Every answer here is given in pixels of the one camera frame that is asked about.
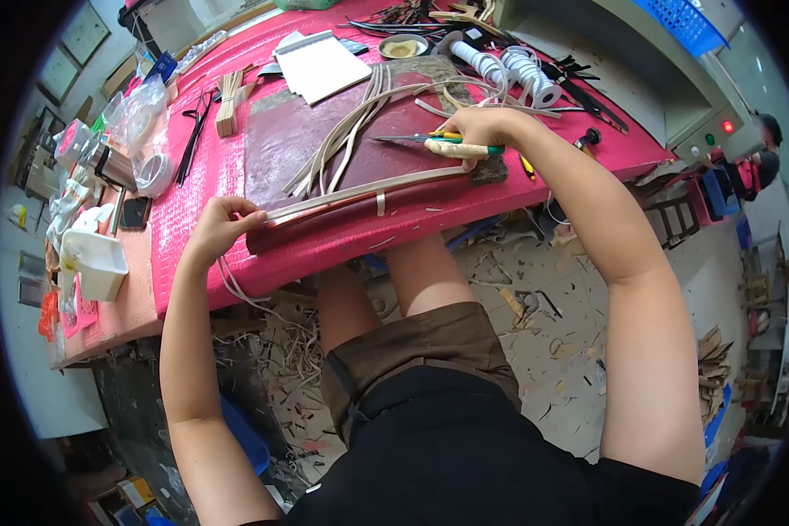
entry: notepad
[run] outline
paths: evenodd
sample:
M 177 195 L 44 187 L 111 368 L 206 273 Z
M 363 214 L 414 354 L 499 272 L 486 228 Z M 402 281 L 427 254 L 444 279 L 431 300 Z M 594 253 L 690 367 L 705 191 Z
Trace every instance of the notepad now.
M 371 76 L 371 68 L 339 43 L 332 31 L 292 34 L 275 48 L 289 90 L 314 104 Z

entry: scissors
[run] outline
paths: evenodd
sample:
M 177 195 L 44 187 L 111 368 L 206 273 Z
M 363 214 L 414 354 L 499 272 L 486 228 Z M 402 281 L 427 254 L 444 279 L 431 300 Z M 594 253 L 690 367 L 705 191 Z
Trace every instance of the scissors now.
M 425 135 L 395 135 L 390 137 L 374 137 L 377 141 L 414 141 L 423 142 L 427 150 L 453 159 L 470 159 L 474 157 L 498 156 L 505 153 L 505 146 L 481 146 L 462 144 L 462 135 L 448 131 L 433 131 Z

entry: orange bag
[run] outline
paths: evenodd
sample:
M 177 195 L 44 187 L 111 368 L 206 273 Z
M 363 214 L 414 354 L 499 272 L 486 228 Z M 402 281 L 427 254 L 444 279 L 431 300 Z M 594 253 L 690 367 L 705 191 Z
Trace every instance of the orange bag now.
M 59 295 L 56 292 L 48 292 L 43 295 L 41 301 L 41 319 L 38 320 L 38 334 L 47 337 L 47 341 L 53 342 L 53 327 L 58 323 L 59 315 Z

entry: person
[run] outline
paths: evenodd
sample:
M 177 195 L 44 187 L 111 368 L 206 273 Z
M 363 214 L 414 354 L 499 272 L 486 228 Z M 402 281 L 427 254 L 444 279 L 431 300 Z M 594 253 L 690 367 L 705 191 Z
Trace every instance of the person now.
M 774 182 L 780 171 L 778 147 L 783 142 L 783 133 L 778 120 L 769 114 L 757 114 L 757 121 L 760 123 L 760 134 L 766 147 L 752 155 L 750 161 L 738 164 L 724 162 L 730 187 L 738 198 L 745 201 L 756 199 L 761 190 Z M 720 184 L 724 191 L 727 185 L 724 182 Z
M 266 215 L 240 198 L 212 198 L 181 256 L 160 351 L 172 448 L 202 524 L 680 525 L 696 506 L 704 437 L 695 338 L 640 206 L 526 114 L 468 108 L 445 129 L 523 153 L 608 285 L 600 460 L 548 443 L 520 414 L 485 310 L 432 234 L 386 251 L 399 321 L 381 324 L 348 268 L 320 274 L 321 389 L 348 449 L 284 517 L 223 421 L 206 290 L 214 260 Z

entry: small bowl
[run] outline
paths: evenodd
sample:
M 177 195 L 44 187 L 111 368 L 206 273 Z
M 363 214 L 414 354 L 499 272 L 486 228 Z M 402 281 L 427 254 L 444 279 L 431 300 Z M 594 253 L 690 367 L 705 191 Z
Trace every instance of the small bowl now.
M 383 49 L 389 44 L 397 44 L 399 42 L 408 42 L 409 40 L 414 40 L 416 43 L 415 53 L 412 55 L 408 55 L 405 57 L 394 57 L 393 55 L 389 55 L 383 51 Z M 394 35 L 389 36 L 387 39 L 383 39 L 378 46 L 380 51 L 380 55 L 389 60 L 397 60 L 399 58 L 411 58 L 411 57 L 420 57 L 421 55 L 425 55 L 430 50 L 430 43 L 426 41 L 426 39 L 422 36 L 418 35 Z

